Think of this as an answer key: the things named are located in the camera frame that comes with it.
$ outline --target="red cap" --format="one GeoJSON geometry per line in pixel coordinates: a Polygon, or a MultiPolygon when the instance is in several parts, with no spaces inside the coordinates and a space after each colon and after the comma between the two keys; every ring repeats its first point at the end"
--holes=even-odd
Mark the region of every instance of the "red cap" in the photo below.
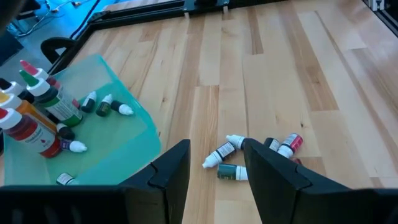
{"type": "Polygon", "coordinates": [[[303,164],[301,163],[301,160],[298,159],[298,158],[293,158],[292,161],[295,162],[295,163],[297,163],[297,164],[303,165],[303,164]]]}
{"type": "Polygon", "coordinates": [[[19,63],[21,63],[24,70],[30,75],[36,75],[39,72],[37,68],[35,68],[33,65],[29,64],[25,60],[20,60],[19,63]]]}
{"type": "Polygon", "coordinates": [[[8,111],[0,108],[0,119],[3,119],[5,116],[7,116],[7,114],[8,114],[8,111]]]}

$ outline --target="wooden surface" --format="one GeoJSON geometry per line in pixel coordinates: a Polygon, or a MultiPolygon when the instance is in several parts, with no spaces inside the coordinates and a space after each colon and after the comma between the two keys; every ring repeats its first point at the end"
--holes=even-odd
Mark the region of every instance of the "wooden surface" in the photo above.
{"type": "MultiPolygon", "coordinates": [[[[356,189],[398,187],[396,52],[360,0],[296,0],[99,30],[75,60],[103,55],[163,151],[192,140],[183,222],[232,224],[261,221],[247,182],[201,167],[227,134],[296,132],[309,169],[356,189]]],[[[242,153],[228,162],[243,165],[242,153]]]]}

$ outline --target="white bottle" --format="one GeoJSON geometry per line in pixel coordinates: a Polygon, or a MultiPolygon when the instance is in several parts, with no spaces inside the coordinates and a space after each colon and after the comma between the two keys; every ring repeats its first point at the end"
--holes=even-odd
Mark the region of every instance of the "white bottle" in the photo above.
{"type": "Polygon", "coordinates": [[[299,149],[299,147],[303,144],[303,138],[296,134],[292,133],[278,148],[278,153],[288,159],[290,159],[295,152],[299,149]]]}
{"type": "Polygon", "coordinates": [[[217,169],[217,177],[225,180],[248,180],[248,172],[243,166],[220,164],[217,169]]]}
{"type": "Polygon", "coordinates": [[[214,167],[217,164],[222,163],[227,157],[236,152],[234,146],[227,142],[220,146],[217,150],[212,152],[208,157],[206,157],[205,162],[202,164],[203,168],[214,167]]]}

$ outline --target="white nozzle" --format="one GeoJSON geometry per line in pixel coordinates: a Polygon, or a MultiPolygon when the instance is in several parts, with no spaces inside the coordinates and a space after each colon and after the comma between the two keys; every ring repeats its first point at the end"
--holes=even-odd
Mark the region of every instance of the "white nozzle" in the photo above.
{"type": "Polygon", "coordinates": [[[119,113],[121,113],[123,115],[132,115],[132,114],[134,114],[133,110],[128,105],[121,105],[119,107],[119,113]]]}
{"type": "Polygon", "coordinates": [[[289,147],[287,147],[287,146],[285,146],[285,145],[281,145],[279,148],[278,148],[278,151],[277,151],[280,155],[282,155],[282,156],[284,156],[284,157],[286,157],[286,158],[288,158],[288,159],[290,159],[292,156],[293,156],[293,150],[291,150],[289,147]]]}
{"type": "Polygon", "coordinates": [[[67,127],[66,125],[62,124],[62,123],[58,123],[57,124],[57,131],[60,131],[61,128],[67,127]]]}
{"type": "Polygon", "coordinates": [[[238,136],[236,134],[226,136],[226,140],[229,141],[236,149],[242,149],[241,147],[244,139],[244,136],[238,136]]]}
{"type": "Polygon", "coordinates": [[[70,143],[69,149],[72,152],[84,152],[87,150],[85,144],[81,143],[80,141],[73,141],[70,143]]]}
{"type": "Polygon", "coordinates": [[[212,152],[208,157],[206,157],[205,162],[202,164],[203,168],[211,168],[214,167],[215,165],[219,164],[222,159],[218,158],[214,153],[217,152],[212,152]]]}
{"type": "Polygon", "coordinates": [[[246,167],[236,167],[236,180],[248,180],[248,172],[246,170],[246,167]]]}
{"type": "Polygon", "coordinates": [[[96,101],[96,99],[97,99],[97,92],[92,91],[92,92],[87,96],[87,98],[96,101]]]}
{"type": "Polygon", "coordinates": [[[104,97],[104,99],[102,100],[102,102],[107,102],[107,103],[109,103],[109,104],[111,104],[112,101],[113,101],[112,94],[106,95],[106,96],[104,97]]]}

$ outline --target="translucent plastic board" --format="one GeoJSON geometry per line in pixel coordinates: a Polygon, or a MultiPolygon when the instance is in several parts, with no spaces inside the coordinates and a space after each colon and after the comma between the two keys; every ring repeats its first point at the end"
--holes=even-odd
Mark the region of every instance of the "translucent plastic board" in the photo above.
{"type": "Polygon", "coordinates": [[[63,172],[76,177],[75,184],[119,184],[159,154],[160,140],[149,114],[100,55],[89,56],[55,78],[80,103],[96,90],[96,107],[106,95],[112,94],[114,100],[129,105],[134,115],[123,116],[112,111],[102,118],[95,112],[83,113],[84,120],[72,130],[76,140],[85,143],[88,150],[81,154],[62,151],[51,159],[4,135],[6,185],[56,184],[63,172]]]}

